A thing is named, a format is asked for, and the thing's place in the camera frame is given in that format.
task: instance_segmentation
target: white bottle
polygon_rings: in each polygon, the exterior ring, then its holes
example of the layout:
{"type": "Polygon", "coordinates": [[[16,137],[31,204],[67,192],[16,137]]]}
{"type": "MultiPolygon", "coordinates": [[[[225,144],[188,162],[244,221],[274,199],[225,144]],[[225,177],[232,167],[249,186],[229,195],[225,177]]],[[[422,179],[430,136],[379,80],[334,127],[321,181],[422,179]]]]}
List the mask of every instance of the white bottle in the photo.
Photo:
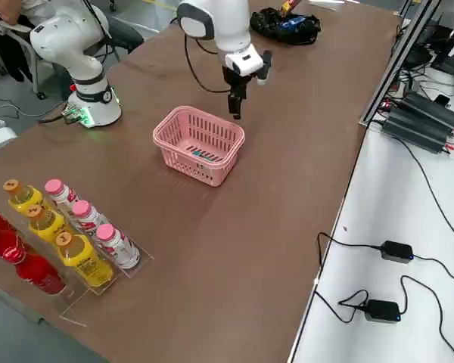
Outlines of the white bottle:
{"type": "Polygon", "coordinates": [[[81,229],[92,238],[94,242],[100,244],[101,241],[96,236],[96,231],[100,225],[109,224],[109,220],[85,200],[74,203],[73,213],[81,224],[81,229]]]}
{"type": "Polygon", "coordinates": [[[98,228],[97,237],[104,251],[112,255],[119,267],[133,268],[139,262],[139,250],[127,236],[115,229],[111,224],[98,228]]]}
{"type": "Polygon", "coordinates": [[[73,213],[74,204],[81,200],[77,193],[59,179],[51,179],[45,183],[45,191],[49,193],[55,206],[61,213],[70,220],[70,223],[76,229],[81,231],[82,226],[73,213]]]}

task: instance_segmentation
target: robotic arm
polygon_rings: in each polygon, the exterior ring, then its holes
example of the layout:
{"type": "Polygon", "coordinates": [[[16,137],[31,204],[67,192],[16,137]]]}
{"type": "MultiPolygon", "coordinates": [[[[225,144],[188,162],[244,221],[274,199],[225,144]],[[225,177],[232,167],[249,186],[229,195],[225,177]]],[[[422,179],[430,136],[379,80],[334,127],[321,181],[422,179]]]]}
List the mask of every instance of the robotic arm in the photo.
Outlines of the robotic arm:
{"type": "Polygon", "coordinates": [[[231,86],[229,111],[240,119],[247,84],[254,77],[265,84],[272,62],[271,51],[261,57],[250,42],[248,0],[183,0],[177,17],[187,36],[215,40],[224,80],[231,86]]]}
{"type": "Polygon", "coordinates": [[[108,35],[106,17],[89,0],[50,0],[55,15],[30,33],[36,53],[60,64],[74,81],[66,110],[66,122],[85,127],[105,126],[120,118],[121,107],[110,87],[101,62],[84,50],[108,35]]]}

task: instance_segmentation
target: black bag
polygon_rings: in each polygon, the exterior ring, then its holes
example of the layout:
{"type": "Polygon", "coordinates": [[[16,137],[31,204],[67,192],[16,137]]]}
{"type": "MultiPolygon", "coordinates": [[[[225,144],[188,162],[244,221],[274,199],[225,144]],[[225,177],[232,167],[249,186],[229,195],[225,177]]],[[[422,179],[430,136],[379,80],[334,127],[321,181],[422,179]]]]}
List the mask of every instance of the black bag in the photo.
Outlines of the black bag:
{"type": "Polygon", "coordinates": [[[253,13],[250,27],[266,38],[290,45],[312,44],[321,31],[317,17],[291,13],[283,18],[274,8],[265,8],[259,13],[253,13]]]}

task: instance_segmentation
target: yellow bottle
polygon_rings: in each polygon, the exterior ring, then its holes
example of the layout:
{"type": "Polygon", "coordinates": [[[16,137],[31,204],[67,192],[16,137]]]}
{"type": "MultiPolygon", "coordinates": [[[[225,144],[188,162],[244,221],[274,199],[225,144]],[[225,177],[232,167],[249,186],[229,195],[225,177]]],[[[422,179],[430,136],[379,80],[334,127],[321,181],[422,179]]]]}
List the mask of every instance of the yellow bottle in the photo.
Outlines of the yellow bottle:
{"type": "Polygon", "coordinates": [[[85,235],[63,232],[55,243],[63,264],[73,267],[89,286],[100,287],[113,277],[113,269],[99,259],[85,235]]]}
{"type": "Polygon", "coordinates": [[[7,180],[3,189],[10,195],[8,203],[19,213],[27,214],[27,210],[36,204],[49,208],[42,193],[30,185],[23,186],[17,179],[7,180]]]}
{"type": "Polygon", "coordinates": [[[46,209],[43,206],[31,206],[26,213],[29,217],[29,230],[41,239],[49,242],[57,249],[55,239],[62,232],[70,232],[73,229],[64,221],[64,217],[52,209],[46,209]]]}

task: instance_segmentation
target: pink basket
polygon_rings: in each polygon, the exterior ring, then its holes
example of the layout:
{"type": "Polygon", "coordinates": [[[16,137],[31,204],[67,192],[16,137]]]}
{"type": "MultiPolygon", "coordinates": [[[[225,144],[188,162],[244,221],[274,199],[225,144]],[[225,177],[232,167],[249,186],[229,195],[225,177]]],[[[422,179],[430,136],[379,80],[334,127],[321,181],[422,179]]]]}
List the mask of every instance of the pink basket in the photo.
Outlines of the pink basket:
{"type": "Polygon", "coordinates": [[[244,140],[240,126],[188,106],[177,107],[153,131],[170,168],[213,187],[235,165],[244,140]]]}

